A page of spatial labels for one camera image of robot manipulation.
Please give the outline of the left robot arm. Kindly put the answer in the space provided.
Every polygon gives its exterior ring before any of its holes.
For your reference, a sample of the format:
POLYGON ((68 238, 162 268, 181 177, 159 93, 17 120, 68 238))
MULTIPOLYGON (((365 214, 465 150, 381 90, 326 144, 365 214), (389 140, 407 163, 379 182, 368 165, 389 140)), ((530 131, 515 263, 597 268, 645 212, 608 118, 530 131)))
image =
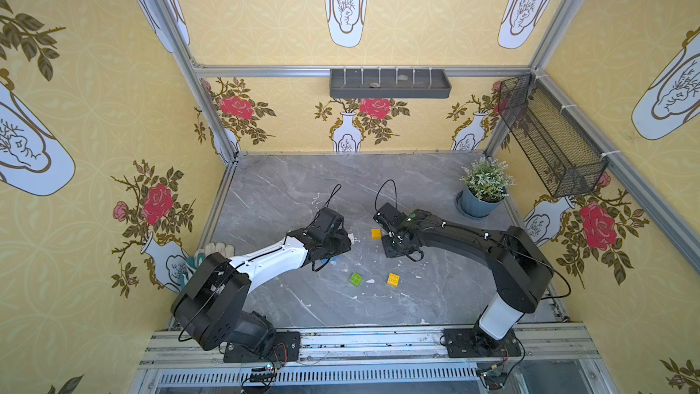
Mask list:
POLYGON ((244 311, 244 303, 257 287, 290 271, 351 250, 344 216, 324 207, 311 224, 288 232, 278 243, 248 255, 205 257, 171 306, 175 320, 189 339, 209 351, 223 343, 242 346, 267 356, 275 345, 276 329, 266 317, 244 311))

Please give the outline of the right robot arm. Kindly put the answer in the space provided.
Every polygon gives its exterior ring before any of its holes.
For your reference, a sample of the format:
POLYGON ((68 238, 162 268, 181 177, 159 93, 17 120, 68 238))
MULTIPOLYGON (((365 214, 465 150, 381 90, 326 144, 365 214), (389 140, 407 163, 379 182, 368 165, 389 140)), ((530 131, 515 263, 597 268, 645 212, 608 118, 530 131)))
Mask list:
POLYGON ((440 248, 490 269, 496 295, 479 317, 477 330, 493 341, 504 339, 523 316, 536 311, 554 276, 552 265, 520 227, 479 229, 421 209, 406 215, 388 202, 374 220, 386 231, 382 244, 388 257, 410 258, 425 247, 440 248))

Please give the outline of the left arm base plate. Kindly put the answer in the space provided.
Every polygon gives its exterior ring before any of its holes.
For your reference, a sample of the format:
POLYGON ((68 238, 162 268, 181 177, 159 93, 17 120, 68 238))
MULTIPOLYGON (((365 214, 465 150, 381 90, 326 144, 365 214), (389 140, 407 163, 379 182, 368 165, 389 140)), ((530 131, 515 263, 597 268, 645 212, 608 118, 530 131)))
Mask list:
POLYGON ((227 343, 224 363, 254 363, 271 360, 285 364, 298 361, 301 349, 299 331, 275 331, 261 339, 235 336, 227 343))

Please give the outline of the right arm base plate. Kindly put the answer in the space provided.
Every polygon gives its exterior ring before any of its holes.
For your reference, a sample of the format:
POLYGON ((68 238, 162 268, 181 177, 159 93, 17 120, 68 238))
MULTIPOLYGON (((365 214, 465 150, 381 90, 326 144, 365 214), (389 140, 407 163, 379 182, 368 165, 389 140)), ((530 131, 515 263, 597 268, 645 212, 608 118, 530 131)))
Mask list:
POLYGON ((479 327, 447 328, 439 343, 445 347, 448 356, 457 358, 520 358, 523 355, 513 329, 503 339, 493 339, 479 327))

